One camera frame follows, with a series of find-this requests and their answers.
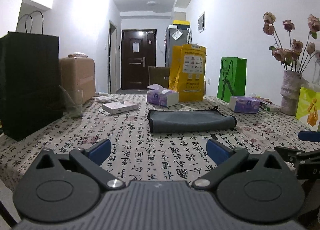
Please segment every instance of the white label on yellow bag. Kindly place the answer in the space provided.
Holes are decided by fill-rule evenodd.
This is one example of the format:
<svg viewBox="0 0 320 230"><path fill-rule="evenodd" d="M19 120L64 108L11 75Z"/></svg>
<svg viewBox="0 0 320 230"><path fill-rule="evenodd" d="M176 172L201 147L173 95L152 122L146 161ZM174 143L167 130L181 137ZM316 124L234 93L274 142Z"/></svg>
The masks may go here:
<svg viewBox="0 0 320 230"><path fill-rule="evenodd" d="M194 55L185 55L183 63L183 73L202 74L203 60L202 57Z"/></svg>

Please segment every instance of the green paper bag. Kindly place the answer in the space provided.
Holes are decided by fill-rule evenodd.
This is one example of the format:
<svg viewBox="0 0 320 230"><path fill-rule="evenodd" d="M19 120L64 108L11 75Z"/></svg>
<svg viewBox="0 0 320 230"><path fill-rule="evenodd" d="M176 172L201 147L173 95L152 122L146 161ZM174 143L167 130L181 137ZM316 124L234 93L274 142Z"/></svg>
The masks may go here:
<svg viewBox="0 0 320 230"><path fill-rule="evenodd" d="M231 96L244 96L247 60L237 57L221 58L218 98L230 102Z"/></svg>

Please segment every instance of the tablecloth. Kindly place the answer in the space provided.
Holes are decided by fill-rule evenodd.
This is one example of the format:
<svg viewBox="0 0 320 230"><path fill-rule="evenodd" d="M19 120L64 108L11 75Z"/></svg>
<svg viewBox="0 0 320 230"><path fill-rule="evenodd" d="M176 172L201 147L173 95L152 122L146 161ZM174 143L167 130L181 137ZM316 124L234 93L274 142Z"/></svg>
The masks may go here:
<svg viewBox="0 0 320 230"><path fill-rule="evenodd" d="M14 190L19 180L43 148L55 153L68 153L76 147L89 148L101 139L112 142L111 155L102 167L122 179L186 180L190 184L215 167L206 153L206 142L214 133L224 145L243 147L250 153L263 153L275 146L316 150L319 144L298 139L301 130L308 130L292 116L279 112L259 111L258 114L233 113L228 104L206 96L201 102L179 103L169 108L146 102L146 95L110 95L139 103L139 109L106 116L98 111L101 104L90 100L82 118L66 116L16 142L0 137L0 179ZM193 133L150 133L147 114L150 109L204 110L218 106L224 115L234 115L233 130Z"/></svg>

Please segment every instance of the gray cloth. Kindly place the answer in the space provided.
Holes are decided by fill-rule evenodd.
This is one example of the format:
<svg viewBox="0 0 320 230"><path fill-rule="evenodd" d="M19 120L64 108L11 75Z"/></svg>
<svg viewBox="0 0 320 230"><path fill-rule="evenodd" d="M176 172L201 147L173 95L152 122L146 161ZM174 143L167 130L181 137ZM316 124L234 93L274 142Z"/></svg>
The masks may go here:
<svg viewBox="0 0 320 230"><path fill-rule="evenodd" d="M218 108L200 111L156 111L148 114L150 132L195 132L228 130L236 127L234 116L224 116Z"/></svg>

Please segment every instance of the pink rose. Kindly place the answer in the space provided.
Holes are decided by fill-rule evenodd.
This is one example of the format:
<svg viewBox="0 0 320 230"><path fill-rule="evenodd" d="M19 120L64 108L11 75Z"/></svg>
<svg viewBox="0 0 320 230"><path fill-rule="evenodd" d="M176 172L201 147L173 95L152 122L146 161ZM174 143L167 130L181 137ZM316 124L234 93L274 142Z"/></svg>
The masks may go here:
<svg viewBox="0 0 320 230"><path fill-rule="evenodd" d="M263 32L267 35L273 35L273 33L275 32L275 28L272 25L269 25L267 23L264 24L263 26Z"/></svg>
<svg viewBox="0 0 320 230"><path fill-rule="evenodd" d="M312 32L320 31L320 21L317 17L314 17L312 14L308 17L308 26Z"/></svg>
<svg viewBox="0 0 320 230"><path fill-rule="evenodd" d="M311 56L312 53L316 51L316 46L313 42L309 42L307 45L307 52Z"/></svg>
<svg viewBox="0 0 320 230"><path fill-rule="evenodd" d="M266 12L263 16L263 20L267 24L272 24L276 21L276 17L272 13Z"/></svg>
<svg viewBox="0 0 320 230"><path fill-rule="evenodd" d="M292 49L294 49L297 52L302 52L303 43L301 41L293 39L292 42Z"/></svg>
<svg viewBox="0 0 320 230"><path fill-rule="evenodd" d="M276 48L272 50L272 55L276 58L277 61L284 61L284 50L282 48Z"/></svg>
<svg viewBox="0 0 320 230"><path fill-rule="evenodd" d="M299 59L300 52L297 52L297 51L295 51L294 49L292 49L292 50L290 50L290 54L291 54L291 57L292 57L294 60Z"/></svg>
<svg viewBox="0 0 320 230"><path fill-rule="evenodd" d="M291 22L291 20L285 20L284 22L282 22L284 29L286 31L292 31L295 29L294 24Z"/></svg>

